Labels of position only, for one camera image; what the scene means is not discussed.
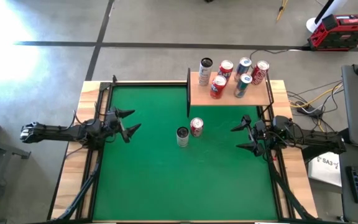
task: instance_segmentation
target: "coca-cola can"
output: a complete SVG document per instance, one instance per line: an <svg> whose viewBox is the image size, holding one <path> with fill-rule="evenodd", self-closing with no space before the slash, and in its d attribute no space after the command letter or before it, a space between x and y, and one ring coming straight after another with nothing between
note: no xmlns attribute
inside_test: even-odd
<svg viewBox="0 0 358 224"><path fill-rule="evenodd" d="M228 82L232 72L233 62L229 60L224 60L219 66L218 75L222 75L226 79L226 82Z"/></svg>
<svg viewBox="0 0 358 224"><path fill-rule="evenodd" d="M222 97L226 82L226 78L224 78L222 75L217 75L215 77L215 79L212 81L211 91L209 92L212 98L219 99Z"/></svg>
<svg viewBox="0 0 358 224"><path fill-rule="evenodd" d="M258 61L254 71L252 71L252 84L259 85L262 80L266 77L266 74L269 70L269 63L266 61Z"/></svg>
<svg viewBox="0 0 358 224"><path fill-rule="evenodd" d="M212 72L212 59L203 58L200 62L200 72L198 74L198 84L206 86L209 83L209 78Z"/></svg>
<svg viewBox="0 0 358 224"><path fill-rule="evenodd" d="M193 118L190 122L191 135L200 137L203 133L204 121L201 118Z"/></svg>

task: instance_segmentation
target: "green mat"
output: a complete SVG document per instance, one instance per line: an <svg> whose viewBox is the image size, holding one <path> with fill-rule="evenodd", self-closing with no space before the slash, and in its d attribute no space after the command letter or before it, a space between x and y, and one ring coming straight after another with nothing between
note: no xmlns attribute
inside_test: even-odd
<svg viewBox="0 0 358 224"><path fill-rule="evenodd" d="M254 106L192 106L186 117L186 88L119 86L112 104L136 112L124 119L142 126L129 144L106 143L94 220L276 220L269 169L236 144L232 133L243 114L257 121ZM201 137L177 145L176 130L204 121Z"/></svg>

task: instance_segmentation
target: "can lid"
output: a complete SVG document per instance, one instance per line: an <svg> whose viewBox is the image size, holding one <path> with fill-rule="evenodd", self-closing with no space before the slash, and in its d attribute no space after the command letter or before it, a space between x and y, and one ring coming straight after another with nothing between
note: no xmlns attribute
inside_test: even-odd
<svg viewBox="0 0 358 224"><path fill-rule="evenodd" d="M250 75L247 75L247 74L242 74L240 79L241 79L241 81L243 83L250 84L252 82L252 77Z"/></svg>
<svg viewBox="0 0 358 224"><path fill-rule="evenodd" d="M242 59L240 60L240 64L243 65L243 66L248 67L248 66L251 66L252 61L251 61L251 59L244 57L244 58L242 58Z"/></svg>
<svg viewBox="0 0 358 224"><path fill-rule="evenodd" d="M269 63L267 63L266 61L258 61L257 65L258 65L258 68L260 68L262 70L269 69Z"/></svg>
<svg viewBox="0 0 358 224"><path fill-rule="evenodd" d="M210 59L210 58L203 58L203 59L201 59L201 65L204 66L204 67L206 67L206 68L211 67L212 64L213 64L213 62L212 62L212 59Z"/></svg>
<svg viewBox="0 0 358 224"><path fill-rule="evenodd" d="M224 69L232 69L233 68L233 62L229 61L229 60L224 60L222 63L221 63L221 66L222 68Z"/></svg>
<svg viewBox="0 0 358 224"><path fill-rule="evenodd" d="M201 118L194 118L191 120L191 125L195 128L202 128L204 121Z"/></svg>
<svg viewBox="0 0 358 224"><path fill-rule="evenodd" d="M226 78L223 75L216 75L214 82L217 85L226 85Z"/></svg>
<svg viewBox="0 0 358 224"><path fill-rule="evenodd" d="M181 138L185 138L189 135L189 129L187 129L186 127L180 127L177 130L177 135Z"/></svg>

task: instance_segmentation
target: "yellow cable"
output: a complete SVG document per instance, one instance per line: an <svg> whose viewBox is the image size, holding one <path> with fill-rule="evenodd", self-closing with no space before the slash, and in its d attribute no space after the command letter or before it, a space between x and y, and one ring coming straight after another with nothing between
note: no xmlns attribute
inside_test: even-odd
<svg viewBox="0 0 358 224"><path fill-rule="evenodd" d="M321 120L317 120L317 123L318 123L318 128L322 131L322 132L325 132L323 127L321 126Z"/></svg>
<svg viewBox="0 0 358 224"><path fill-rule="evenodd" d="M324 93L320 94L319 96L317 96L317 97L316 97L316 98L314 98L313 100L311 100L311 101L309 101L309 102L307 102L306 104L303 104L303 105L301 105L301 106L298 106L298 105L292 105L291 103L296 103L296 102L295 102L295 101L290 100L290 106L291 106L292 108L301 108L301 107L307 106L307 105L311 104L312 102L314 102L314 101L316 101L316 100L320 99L320 98L321 98L322 96L324 96L325 94L327 94L327 93L331 92L332 90L333 90L333 88L332 88L332 89L330 89L330 90L325 91Z"/></svg>

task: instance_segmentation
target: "wooden shelf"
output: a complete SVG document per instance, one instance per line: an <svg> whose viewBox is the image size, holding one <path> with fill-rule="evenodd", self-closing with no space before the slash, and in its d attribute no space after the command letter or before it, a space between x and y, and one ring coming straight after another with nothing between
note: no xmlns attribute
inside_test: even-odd
<svg viewBox="0 0 358 224"><path fill-rule="evenodd" d="M209 95L211 89L212 80L217 75L217 72L213 72L209 79L209 85L200 86L198 84L198 72L191 72L190 78L190 105L191 106L267 106L270 104L269 95L267 93L267 87L265 79L259 85L250 84L247 87L246 94L242 98L234 96L234 90L236 89L237 82L234 81L236 72L233 72L229 83L223 90L223 96L220 99L213 99Z"/></svg>

